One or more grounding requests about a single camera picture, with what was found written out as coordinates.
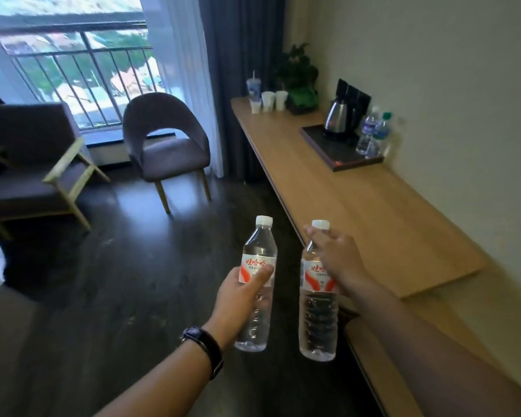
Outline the person's right hand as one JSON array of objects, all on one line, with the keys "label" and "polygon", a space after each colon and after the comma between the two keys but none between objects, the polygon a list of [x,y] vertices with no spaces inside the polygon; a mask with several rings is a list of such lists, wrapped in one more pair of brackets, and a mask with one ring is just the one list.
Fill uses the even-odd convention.
[{"label": "person's right hand", "polygon": [[345,233],[337,231],[337,239],[325,245],[320,260],[342,293],[351,298],[370,279],[354,238]]}]

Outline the person's left hand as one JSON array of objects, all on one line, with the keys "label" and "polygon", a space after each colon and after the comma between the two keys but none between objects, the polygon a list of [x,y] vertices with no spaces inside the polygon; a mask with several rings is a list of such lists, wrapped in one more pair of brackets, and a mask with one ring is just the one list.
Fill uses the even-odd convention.
[{"label": "person's left hand", "polygon": [[213,312],[202,326],[226,352],[236,341],[256,303],[262,287],[239,281],[241,269],[233,268],[220,286]]}]

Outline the clear red-label water bottle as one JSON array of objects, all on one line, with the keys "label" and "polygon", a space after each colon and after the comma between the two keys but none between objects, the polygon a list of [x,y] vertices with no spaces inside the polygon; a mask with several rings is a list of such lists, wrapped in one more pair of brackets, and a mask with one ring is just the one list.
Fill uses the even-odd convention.
[{"label": "clear red-label water bottle", "polygon": [[[239,271],[239,282],[243,285],[265,266],[276,268],[277,246],[272,234],[273,219],[257,216],[256,229],[243,247]],[[235,347],[245,352],[264,351],[269,337],[271,310],[273,303],[275,271],[270,279],[258,291],[247,321],[236,338]]]},{"label": "clear red-label water bottle", "polygon": [[338,341],[338,287],[311,239],[301,255],[299,276],[299,351],[310,360],[330,362]]}]

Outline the person's right forearm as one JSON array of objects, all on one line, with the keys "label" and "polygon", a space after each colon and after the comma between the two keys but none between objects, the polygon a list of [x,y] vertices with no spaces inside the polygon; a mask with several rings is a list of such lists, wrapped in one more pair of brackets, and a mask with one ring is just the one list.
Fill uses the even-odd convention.
[{"label": "person's right forearm", "polygon": [[521,417],[521,387],[365,273],[335,275],[426,417]]}]

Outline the person's left forearm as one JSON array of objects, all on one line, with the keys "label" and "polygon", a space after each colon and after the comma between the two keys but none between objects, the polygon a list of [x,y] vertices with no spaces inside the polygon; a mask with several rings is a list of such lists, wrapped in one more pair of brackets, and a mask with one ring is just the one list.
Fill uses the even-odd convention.
[{"label": "person's left forearm", "polygon": [[208,385],[211,371],[207,353],[186,340],[94,417],[186,417]]}]

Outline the dark rectangular tray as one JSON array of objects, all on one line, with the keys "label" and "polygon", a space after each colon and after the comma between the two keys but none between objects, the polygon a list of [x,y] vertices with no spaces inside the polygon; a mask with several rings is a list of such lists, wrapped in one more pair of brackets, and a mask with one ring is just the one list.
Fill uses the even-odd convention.
[{"label": "dark rectangular tray", "polygon": [[332,172],[382,163],[382,155],[367,158],[356,151],[359,136],[354,132],[327,133],[324,125],[301,127],[300,135],[317,152]]}]

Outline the black wristwatch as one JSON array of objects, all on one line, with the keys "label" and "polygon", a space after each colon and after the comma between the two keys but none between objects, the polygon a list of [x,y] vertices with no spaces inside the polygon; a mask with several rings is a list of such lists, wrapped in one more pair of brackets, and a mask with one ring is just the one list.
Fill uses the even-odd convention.
[{"label": "black wristwatch", "polygon": [[180,336],[180,342],[184,343],[187,340],[196,343],[208,356],[211,367],[209,380],[215,379],[224,365],[223,353],[220,345],[208,331],[199,326],[191,326],[183,331]]}]

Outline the blue-label water bottle white cap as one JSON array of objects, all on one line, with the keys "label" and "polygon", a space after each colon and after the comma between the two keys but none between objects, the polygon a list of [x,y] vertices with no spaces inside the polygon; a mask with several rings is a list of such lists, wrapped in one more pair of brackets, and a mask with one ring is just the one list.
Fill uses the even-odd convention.
[{"label": "blue-label water bottle white cap", "polygon": [[372,140],[372,136],[375,131],[375,127],[379,123],[380,120],[380,108],[379,106],[375,105],[371,108],[370,113],[365,118],[362,128],[361,128],[361,135],[359,137],[357,146],[356,146],[356,152],[359,155],[366,156],[370,142]]}]

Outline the blue-label water bottle green cap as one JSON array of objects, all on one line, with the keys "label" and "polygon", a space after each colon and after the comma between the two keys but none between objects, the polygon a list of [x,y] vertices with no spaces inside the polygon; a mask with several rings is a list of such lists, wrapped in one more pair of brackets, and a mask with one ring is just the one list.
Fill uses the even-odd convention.
[{"label": "blue-label water bottle green cap", "polygon": [[384,157],[388,136],[391,130],[390,120],[393,113],[391,111],[385,111],[382,117],[375,125],[373,134],[371,136],[368,149],[365,155],[366,159],[372,159],[376,157]]}]

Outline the grey rounded tub chair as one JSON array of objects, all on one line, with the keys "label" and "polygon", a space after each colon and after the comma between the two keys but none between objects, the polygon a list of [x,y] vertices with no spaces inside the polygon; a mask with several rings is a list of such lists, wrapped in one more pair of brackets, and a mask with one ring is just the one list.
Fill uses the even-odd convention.
[{"label": "grey rounded tub chair", "polygon": [[[162,140],[146,146],[151,133],[163,129],[181,131],[184,138]],[[205,169],[210,166],[210,147],[199,120],[174,95],[151,92],[129,101],[122,119],[123,141],[139,176],[153,183],[166,214],[170,214],[162,181],[197,172],[211,201]]]}]

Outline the green potted plant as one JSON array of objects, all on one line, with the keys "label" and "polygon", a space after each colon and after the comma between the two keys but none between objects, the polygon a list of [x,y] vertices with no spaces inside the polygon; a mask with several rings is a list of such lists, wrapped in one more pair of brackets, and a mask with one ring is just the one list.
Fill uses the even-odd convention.
[{"label": "green potted plant", "polygon": [[289,51],[281,53],[276,60],[273,72],[278,90],[288,93],[286,108],[294,116],[301,116],[315,111],[320,99],[315,88],[319,69],[306,55],[309,43],[293,44]]}]

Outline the dark grey curtain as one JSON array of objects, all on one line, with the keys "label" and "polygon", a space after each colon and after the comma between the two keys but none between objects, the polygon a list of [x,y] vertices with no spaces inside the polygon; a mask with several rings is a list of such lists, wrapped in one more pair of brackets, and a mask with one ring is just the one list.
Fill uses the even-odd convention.
[{"label": "dark grey curtain", "polygon": [[274,88],[273,72],[283,52],[286,0],[198,0],[198,4],[224,174],[244,182],[263,179],[230,101],[248,95],[246,81],[253,74],[263,90]]}]

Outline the sheer white curtain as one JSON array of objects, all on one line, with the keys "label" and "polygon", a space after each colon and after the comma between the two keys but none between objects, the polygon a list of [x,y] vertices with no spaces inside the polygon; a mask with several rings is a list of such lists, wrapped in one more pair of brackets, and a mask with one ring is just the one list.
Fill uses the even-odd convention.
[{"label": "sheer white curtain", "polygon": [[209,171],[222,178],[222,143],[198,0],[140,0],[148,40],[167,93],[182,100],[207,133]]}]

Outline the metal balcony railing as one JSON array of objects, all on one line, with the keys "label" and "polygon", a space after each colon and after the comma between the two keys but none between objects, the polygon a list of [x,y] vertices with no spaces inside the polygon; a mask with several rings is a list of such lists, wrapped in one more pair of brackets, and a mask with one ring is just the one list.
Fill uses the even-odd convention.
[{"label": "metal balcony railing", "polygon": [[62,102],[79,129],[92,132],[120,127],[139,95],[166,92],[141,13],[5,13],[0,9],[4,103]]}]

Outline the black wall socket panel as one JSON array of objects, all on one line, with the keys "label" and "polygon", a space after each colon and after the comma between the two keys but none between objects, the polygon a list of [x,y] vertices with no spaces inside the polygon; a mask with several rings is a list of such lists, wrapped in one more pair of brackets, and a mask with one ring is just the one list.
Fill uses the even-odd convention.
[{"label": "black wall socket panel", "polygon": [[371,96],[340,78],[337,83],[334,100],[351,103],[354,109],[354,118],[360,122],[367,115]]}]

